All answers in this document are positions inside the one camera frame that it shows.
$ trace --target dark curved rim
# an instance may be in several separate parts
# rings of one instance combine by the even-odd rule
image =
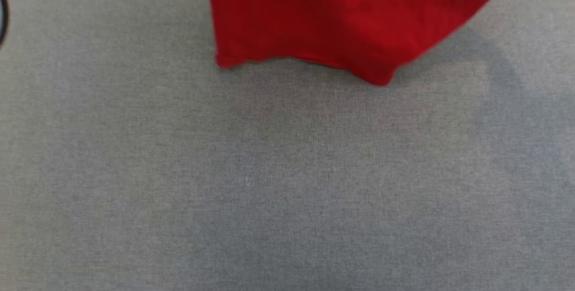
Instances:
[[[2,43],[6,38],[6,32],[8,31],[8,14],[10,10],[8,9],[8,0],[0,0],[2,2],[2,26],[0,28],[0,48],[2,48]]]

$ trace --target red garment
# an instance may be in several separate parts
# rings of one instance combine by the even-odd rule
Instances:
[[[218,65],[291,56],[386,85],[488,0],[212,0]]]

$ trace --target gray textile background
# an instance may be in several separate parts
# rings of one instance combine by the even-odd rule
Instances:
[[[10,0],[0,290],[575,290],[575,0],[389,87],[219,70],[208,0]]]

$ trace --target red cloth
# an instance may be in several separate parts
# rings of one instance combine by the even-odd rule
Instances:
[[[227,68],[291,56],[386,85],[488,0],[212,0],[216,60]]]

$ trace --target gray fabric surface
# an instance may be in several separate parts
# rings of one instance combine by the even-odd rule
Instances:
[[[11,0],[0,290],[575,290],[575,0],[388,87],[222,71],[208,0]]]

